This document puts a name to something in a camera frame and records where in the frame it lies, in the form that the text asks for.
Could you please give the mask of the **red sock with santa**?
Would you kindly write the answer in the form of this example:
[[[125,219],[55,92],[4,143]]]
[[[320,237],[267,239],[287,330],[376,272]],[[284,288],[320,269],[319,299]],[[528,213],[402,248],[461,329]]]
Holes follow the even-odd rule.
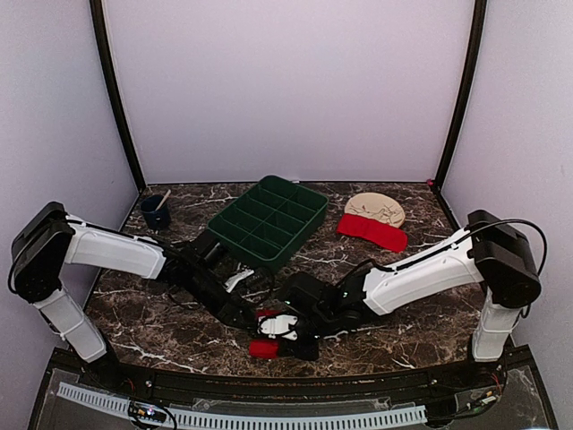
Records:
[[[278,310],[262,310],[257,316],[257,332],[261,333],[261,325],[271,317],[279,314]],[[269,337],[259,337],[251,341],[249,345],[249,354],[251,357],[261,359],[274,359],[278,357],[279,342]]]

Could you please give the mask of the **green compartment tray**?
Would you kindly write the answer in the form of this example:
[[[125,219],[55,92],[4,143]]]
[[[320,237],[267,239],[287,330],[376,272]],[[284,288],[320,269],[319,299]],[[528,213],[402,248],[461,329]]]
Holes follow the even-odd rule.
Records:
[[[276,274],[325,220],[329,198],[279,176],[265,176],[208,222],[239,262]]]

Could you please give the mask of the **red sock plain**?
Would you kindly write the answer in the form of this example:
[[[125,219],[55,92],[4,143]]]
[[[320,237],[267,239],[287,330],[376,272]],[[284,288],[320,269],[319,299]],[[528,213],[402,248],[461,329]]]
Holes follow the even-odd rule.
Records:
[[[408,242],[406,233],[399,228],[376,219],[348,213],[342,216],[337,232],[349,237],[362,238],[394,253],[405,251]]]

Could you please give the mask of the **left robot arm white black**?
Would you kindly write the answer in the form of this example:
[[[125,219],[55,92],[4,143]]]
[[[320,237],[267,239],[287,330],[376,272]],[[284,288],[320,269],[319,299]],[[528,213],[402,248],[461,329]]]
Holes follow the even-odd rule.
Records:
[[[83,362],[92,363],[96,381],[117,391],[126,383],[125,369],[111,358],[103,334],[64,287],[63,266],[88,265],[184,288],[219,322],[252,330],[252,304],[228,292],[210,269],[216,245],[207,233],[170,245],[116,232],[67,213],[60,202],[49,202],[13,240],[7,286],[33,305]]]

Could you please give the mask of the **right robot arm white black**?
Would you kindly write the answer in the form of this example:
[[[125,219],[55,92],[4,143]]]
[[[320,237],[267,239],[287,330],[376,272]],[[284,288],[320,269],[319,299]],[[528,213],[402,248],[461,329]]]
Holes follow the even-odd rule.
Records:
[[[537,262],[527,236],[516,228],[535,224],[522,219],[498,219],[473,211],[465,227],[438,244],[390,266],[366,260],[336,284],[299,271],[278,292],[283,312],[257,316],[253,357],[317,359],[318,342],[342,331],[354,331],[377,316],[437,293],[471,283],[485,286],[479,323],[471,336],[470,358],[457,370],[458,382],[478,387],[492,372],[492,362],[517,321],[540,296],[540,276],[546,256]]]

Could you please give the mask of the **dark blue cup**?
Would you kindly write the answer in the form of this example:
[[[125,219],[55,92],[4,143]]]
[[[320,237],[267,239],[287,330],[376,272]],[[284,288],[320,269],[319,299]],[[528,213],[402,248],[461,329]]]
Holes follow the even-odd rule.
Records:
[[[140,211],[148,228],[152,230],[168,229],[171,223],[169,208],[166,202],[163,202],[163,196],[159,194],[152,195],[144,199],[140,204]]]

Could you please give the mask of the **wooden stick in cup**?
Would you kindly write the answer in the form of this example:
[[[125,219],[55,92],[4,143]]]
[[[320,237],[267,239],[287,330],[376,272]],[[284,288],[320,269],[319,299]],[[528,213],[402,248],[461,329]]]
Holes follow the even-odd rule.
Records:
[[[169,198],[170,195],[171,195],[171,190],[169,189],[169,190],[167,190],[165,195],[162,197],[162,200],[158,204],[156,210],[160,210],[162,208],[162,206],[165,204],[165,202],[167,201],[167,199]]]

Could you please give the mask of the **beige patterned plate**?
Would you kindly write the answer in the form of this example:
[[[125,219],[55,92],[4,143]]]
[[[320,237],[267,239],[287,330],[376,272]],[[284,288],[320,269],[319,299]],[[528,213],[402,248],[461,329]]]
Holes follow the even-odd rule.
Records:
[[[346,203],[344,213],[375,219],[394,228],[400,228],[406,221],[403,207],[382,193],[359,193],[352,196]]]

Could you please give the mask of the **small circuit board left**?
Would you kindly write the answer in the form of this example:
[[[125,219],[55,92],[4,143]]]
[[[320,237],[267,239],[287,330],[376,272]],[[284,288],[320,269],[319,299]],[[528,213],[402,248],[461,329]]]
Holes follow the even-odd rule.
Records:
[[[129,404],[128,416],[141,422],[164,423],[167,419],[167,414],[162,410],[140,402],[131,402]]]

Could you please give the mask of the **small circuit board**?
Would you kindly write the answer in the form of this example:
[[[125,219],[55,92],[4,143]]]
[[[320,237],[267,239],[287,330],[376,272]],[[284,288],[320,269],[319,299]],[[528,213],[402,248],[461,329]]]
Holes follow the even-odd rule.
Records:
[[[129,404],[128,416],[141,422],[164,423],[167,419],[167,414],[162,410],[140,402],[131,402]]]
[[[480,397],[474,400],[470,400],[466,404],[466,411],[476,412],[478,409],[487,409],[493,403],[497,402],[500,399],[500,395],[494,391],[487,391],[483,393]]]

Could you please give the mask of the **small circuit board right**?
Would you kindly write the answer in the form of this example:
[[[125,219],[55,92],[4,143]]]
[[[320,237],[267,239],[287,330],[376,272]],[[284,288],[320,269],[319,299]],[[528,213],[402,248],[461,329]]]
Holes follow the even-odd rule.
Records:
[[[466,411],[476,412],[478,409],[487,409],[493,403],[497,402],[500,399],[500,395],[494,391],[487,391],[483,393],[480,397],[474,400],[470,400],[466,404]]]

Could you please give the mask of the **black front rail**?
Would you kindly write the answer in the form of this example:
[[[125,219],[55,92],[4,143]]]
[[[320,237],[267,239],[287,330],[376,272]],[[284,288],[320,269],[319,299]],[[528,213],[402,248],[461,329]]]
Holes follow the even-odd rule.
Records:
[[[235,377],[191,374],[120,364],[127,382],[119,395],[140,400],[189,403],[212,400],[327,402],[388,397],[396,402],[440,402],[457,393],[489,386],[510,394],[547,399],[533,355],[527,346],[508,348],[498,364],[460,361],[393,373],[297,378]]]

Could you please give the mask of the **left black frame post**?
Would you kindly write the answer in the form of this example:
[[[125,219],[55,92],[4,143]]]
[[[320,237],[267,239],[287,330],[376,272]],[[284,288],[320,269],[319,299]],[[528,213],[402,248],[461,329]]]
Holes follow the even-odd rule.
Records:
[[[146,187],[146,181],[142,172],[141,164],[136,154],[135,145],[128,125],[124,110],[122,96],[115,73],[115,65],[112,57],[110,39],[107,32],[107,24],[104,11],[104,2],[101,0],[89,0],[92,28],[96,40],[100,67],[104,77],[107,97],[112,109],[115,126],[122,144],[123,152],[130,169],[133,182],[139,193]]]

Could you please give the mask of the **black frame post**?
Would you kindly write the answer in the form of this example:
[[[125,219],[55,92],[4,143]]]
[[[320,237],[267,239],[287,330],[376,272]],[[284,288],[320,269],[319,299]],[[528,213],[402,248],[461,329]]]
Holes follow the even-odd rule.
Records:
[[[100,67],[104,77],[107,97],[112,109],[115,126],[122,144],[123,152],[130,169],[133,182],[139,193],[146,187],[146,181],[142,172],[141,164],[136,154],[135,145],[128,125],[124,110],[122,96],[115,73],[115,65],[112,57],[110,39],[107,32],[107,24],[104,11],[104,2],[101,0],[89,0],[92,28],[96,40]]]
[[[473,86],[475,69],[477,66],[480,46],[483,36],[485,23],[487,0],[475,0],[472,21],[470,25],[465,62],[460,78],[458,95],[454,106],[449,130],[444,143],[444,148],[440,157],[438,169],[433,179],[432,190],[440,194],[445,184],[454,152],[457,147],[458,137],[461,132],[462,124],[466,114],[467,104],[470,98],[470,92]]]

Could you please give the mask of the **right black frame post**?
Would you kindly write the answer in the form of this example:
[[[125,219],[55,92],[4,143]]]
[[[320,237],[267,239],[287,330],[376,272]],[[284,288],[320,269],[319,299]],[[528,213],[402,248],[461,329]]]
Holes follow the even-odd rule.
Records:
[[[483,36],[485,23],[487,0],[475,0],[472,21],[470,25],[465,62],[460,78],[458,95],[454,106],[449,130],[444,143],[444,148],[440,157],[438,169],[433,179],[432,190],[440,194],[445,184],[454,152],[457,147],[458,137],[461,132],[462,124],[466,114],[467,104],[470,98],[470,92],[473,86],[475,69],[477,66],[480,46]]]

